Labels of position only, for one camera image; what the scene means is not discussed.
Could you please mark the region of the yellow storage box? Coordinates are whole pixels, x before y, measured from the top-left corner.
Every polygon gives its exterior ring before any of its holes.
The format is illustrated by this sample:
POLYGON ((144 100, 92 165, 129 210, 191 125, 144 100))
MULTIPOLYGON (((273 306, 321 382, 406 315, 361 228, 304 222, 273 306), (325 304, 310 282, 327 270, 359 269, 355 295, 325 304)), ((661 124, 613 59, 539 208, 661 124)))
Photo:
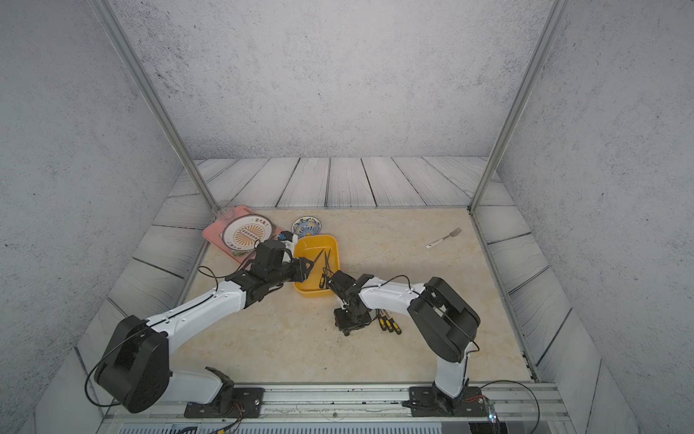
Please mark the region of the yellow storage box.
MULTIPOLYGON (((331 252, 329 260, 332 271, 329 278, 331 278, 332 275, 340 269, 338 242, 332 235, 307 236, 300 239, 296 244, 294 255, 299 258, 314 260, 321 249, 331 252)), ((319 260, 309 278, 304 282, 295 283, 295 289, 300 296, 304 298, 323 298, 334 294, 329 288, 319 289, 319 280, 321 278, 323 265, 324 257, 319 260)))

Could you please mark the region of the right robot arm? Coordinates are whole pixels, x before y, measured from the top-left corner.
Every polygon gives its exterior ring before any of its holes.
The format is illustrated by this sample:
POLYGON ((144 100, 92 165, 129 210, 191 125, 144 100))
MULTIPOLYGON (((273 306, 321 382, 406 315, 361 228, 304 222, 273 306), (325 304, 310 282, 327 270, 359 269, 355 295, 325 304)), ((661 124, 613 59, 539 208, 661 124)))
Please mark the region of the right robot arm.
POLYGON ((405 275, 382 280, 336 271, 326 279, 326 287, 342 303, 334 318, 345 336, 382 319, 385 311, 408 316, 437 357, 435 390, 450 400, 462 396, 468 384, 469 356, 480 350, 475 338, 481 320, 445 280, 434 277, 414 285, 405 275))

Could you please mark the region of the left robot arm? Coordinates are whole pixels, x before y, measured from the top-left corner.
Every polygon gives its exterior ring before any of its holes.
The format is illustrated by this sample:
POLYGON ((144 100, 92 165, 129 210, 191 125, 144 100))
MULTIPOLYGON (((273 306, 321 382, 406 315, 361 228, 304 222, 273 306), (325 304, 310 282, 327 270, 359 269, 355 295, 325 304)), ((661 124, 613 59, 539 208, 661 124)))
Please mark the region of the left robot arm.
POLYGON ((285 283, 304 282, 313 267, 313 260, 294 256, 288 242, 260 242, 236 271, 214 276, 210 291, 150 318, 121 320, 87 378, 131 413, 161 401, 185 401, 202 407, 205 416, 227 417, 240 405, 233 380, 212 367, 175 371, 171 355, 200 332, 262 301, 285 283))

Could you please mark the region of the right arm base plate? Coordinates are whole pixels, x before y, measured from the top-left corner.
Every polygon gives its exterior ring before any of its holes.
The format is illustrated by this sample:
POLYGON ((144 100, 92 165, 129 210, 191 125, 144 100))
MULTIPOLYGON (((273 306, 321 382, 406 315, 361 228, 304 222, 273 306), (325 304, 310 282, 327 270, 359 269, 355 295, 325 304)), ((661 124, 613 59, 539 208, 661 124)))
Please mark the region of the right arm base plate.
POLYGON ((410 409, 413 417, 466 417, 484 418, 489 415, 486 398, 478 387, 468 386, 449 397, 435 385, 413 386, 402 406, 410 409))

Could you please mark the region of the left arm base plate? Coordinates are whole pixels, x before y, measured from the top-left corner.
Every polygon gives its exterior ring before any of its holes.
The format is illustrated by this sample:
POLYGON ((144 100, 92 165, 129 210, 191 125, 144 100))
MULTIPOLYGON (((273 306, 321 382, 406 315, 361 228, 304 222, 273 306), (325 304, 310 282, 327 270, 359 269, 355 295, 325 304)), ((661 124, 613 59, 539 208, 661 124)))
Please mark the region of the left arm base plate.
POLYGON ((186 419, 258 419, 265 389, 260 387, 223 387, 207 404, 188 403, 186 419))

